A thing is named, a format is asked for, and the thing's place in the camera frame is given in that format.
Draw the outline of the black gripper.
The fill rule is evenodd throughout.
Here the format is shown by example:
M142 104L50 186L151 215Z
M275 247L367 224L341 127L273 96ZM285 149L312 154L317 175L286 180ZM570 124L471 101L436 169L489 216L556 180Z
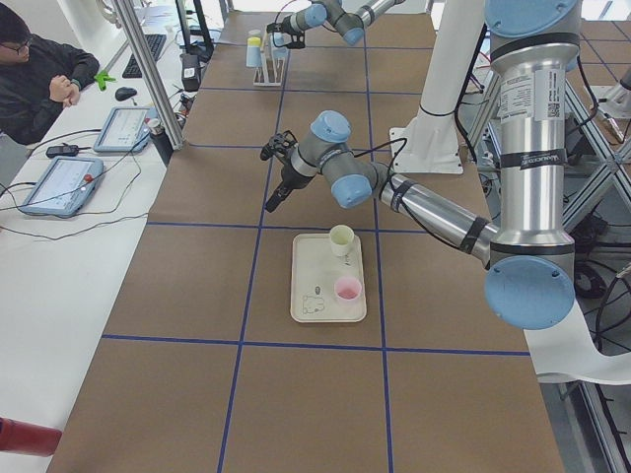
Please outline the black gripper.
M281 23L272 23L266 26L266 32L271 34L272 44L277 47L286 48L305 48L305 31L298 26L294 26L289 19L283 20ZM289 42L281 42L283 35L286 34Z
M273 135L269 144L260 151L260 159L276 158L282 163L281 182L265 203L265 211L272 213L293 190L305 188L316 174L316 168L308 164L299 152L298 140L290 130Z

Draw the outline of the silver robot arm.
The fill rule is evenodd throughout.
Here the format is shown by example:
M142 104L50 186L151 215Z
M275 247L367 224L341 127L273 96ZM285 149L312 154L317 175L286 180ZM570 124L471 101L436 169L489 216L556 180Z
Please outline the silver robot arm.
M295 12L283 20L268 24L266 32L273 45L288 49L303 49L308 30L329 24L349 45L355 45L365 35L365 30L378 17L403 0L368 1L355 13L347 12L341 1L312 1L306 9Z
M323 176L345 209L371 198L413 220L439 242L478 258L485 297L504 321L546 329L573 307L574 243L562 224L566 73L580 53L577 1L451 1L447 4L416 116L390 132L389 163L352 153L351 127L321 112L307 135L272 136L264 160L281 163L281 181L265 208ZM500 212L485 219L414 180L418 172L461 172L456 139L473 151L477 138L458 116L479 46L490 45L499 81L490 94L501 127L494 169L479 175L495 190Z

